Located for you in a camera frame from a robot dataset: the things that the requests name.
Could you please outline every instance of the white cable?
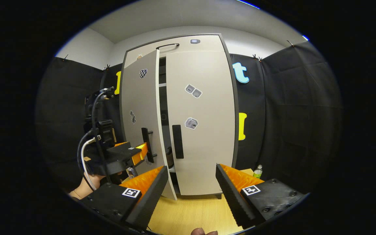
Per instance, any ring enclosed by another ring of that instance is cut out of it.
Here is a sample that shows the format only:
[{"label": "white cable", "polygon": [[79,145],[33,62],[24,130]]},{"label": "white cable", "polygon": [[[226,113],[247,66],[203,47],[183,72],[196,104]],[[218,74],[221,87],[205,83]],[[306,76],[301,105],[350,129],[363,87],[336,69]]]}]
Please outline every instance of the white cable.
[{"label": "white cable", "polygon": [[82,165],[84,166],[84,172],[85,172],[84,176],[85,176],[85,175],[87,176],[86,178],[88,179],[88,182],[89,182],[89,184],[91,185],[91,188],[95,191],[95,190],[97,190],[97,189],[96,189],[96,187],[94,186],[94,184],[92,183],[91,179],[89,178],[88,171],[86,170],[85,160],[84,160],[84,150],[85,150],[85,147],[86,147],[88,144],[90,144],[90,143],[94,143],[94,142],[95,142],[95,137],[92,138],[92,139],[90,139],[90,140],[88,140],[88,141],[86,141],[86,142],[84,143],[84,145],[82,146],[82,149],[81,149],[81,160],[82,160]]}]

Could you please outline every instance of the plastic bottle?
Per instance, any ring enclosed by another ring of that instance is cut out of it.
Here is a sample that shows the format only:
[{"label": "plastic bottle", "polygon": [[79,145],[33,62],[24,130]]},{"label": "plastic bottle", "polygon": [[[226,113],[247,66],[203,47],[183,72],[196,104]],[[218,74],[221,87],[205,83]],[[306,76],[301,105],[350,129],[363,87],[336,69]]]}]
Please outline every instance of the plastic bottle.
[{"label": "plastic bottle", "polygon": [[262,165],[258,165],[258,168],[253,172],[253,177],[260,179],[261,175],[262,175]]}]

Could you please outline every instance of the white wall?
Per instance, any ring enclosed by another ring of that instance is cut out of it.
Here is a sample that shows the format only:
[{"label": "white wall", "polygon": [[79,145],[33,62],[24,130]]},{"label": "white wall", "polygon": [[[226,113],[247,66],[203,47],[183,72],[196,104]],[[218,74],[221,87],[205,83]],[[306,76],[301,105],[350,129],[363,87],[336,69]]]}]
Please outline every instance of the white wall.
[{"label": "white wall", "polygon": [[181,26],[142,33],[116,43],[109,54],[108,64],[111,64],[111,66],[121,64],[126,50],[133,47],[167,37],[195,33],[221,33],[227,45],[227,50],[231,54],[247,56],[256,54],[257,57],[265,58],[285,48],[285,46],[264,37],[235,29],[212,26]]},{"label": "white wall", "polygon": [[90,28],[85,28],[73,37],[55,55],[103,70],[114,43]]}]

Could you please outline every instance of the black cable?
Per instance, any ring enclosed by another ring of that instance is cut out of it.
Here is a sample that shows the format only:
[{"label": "black cable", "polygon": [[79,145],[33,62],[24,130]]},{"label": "black cable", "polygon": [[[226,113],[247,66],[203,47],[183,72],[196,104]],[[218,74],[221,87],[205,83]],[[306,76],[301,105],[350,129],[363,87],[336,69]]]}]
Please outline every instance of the black cable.
[{"label": "black cable", "polygon": [[84,178],[84,180],[86,181],[86,183],[88,184],[89,188],[94,191],[91,187],[91,185],[89,184],[88,180],[86,179],[85,177],[85,174],[84,174],[84,171],[82,171],[81,167],[82,167],[82,164],[85,164],[85,163],[81,163],[81,158],[79,157],[79,152],[81,150],[81,145],[82,145],[82,142],[86,139],[86,137],[90,134],[90,132],[92,132],[92,130],[88,131],[81,139],[81,141],[79,141],[79,144],[78,144],[78,152],[76,153],[76,159],[78,160],[78,168],[79,168],[79,171],[81,172],[81,175],[82,177]]},{"label": "black cable", "polygon": [[98,140],[97,138],[97,130],[96,130],[96,127],[95,127],[95,110],[96,110],[96,105],[97,105],[97,101],[98,99],[105,94],[105,91],[101,92],[97,98],[95,98],[95,101],[94,101],[94,104],[92,106],[92,114],[91,114],[91,121],[92,121],[92,132],[95,136],[95,143],[97,144],[97,149],[98,149],[98,153],[100,153],[100,156],[101,156],[101,160],[102,160],[102,164],[104,166],[104,170],[105,170],[105,174],[106,174],[106,178],[107,178],[107,181],[109,183],[111,183],[111,179],[109,177],[109,174],[108,174],[108,171],[107,171],[107,164],[105,162],[105,158],[104,158],[104,153],[102,152],[102,149],[101,149],[101,145],[100,145],[100,141]]}]

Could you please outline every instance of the wooden floor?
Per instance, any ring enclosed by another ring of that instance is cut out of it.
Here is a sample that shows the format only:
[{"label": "wooden floor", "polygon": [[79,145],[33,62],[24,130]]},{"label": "wooden floor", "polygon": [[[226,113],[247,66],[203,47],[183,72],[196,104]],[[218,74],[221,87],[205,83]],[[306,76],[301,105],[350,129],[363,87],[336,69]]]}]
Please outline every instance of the wooden floor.
[{"label": "wooden floor", "polygon": [[[251,169],[243,172],[253,174]],[[206,233],[217,230],[219,235],[243,230],[236,225],[224,195],[221,199],[215,195],[179,195],[176,201],[161,196],[149,227],[163,235],[190,235],[198,227],[202,227]]]}]

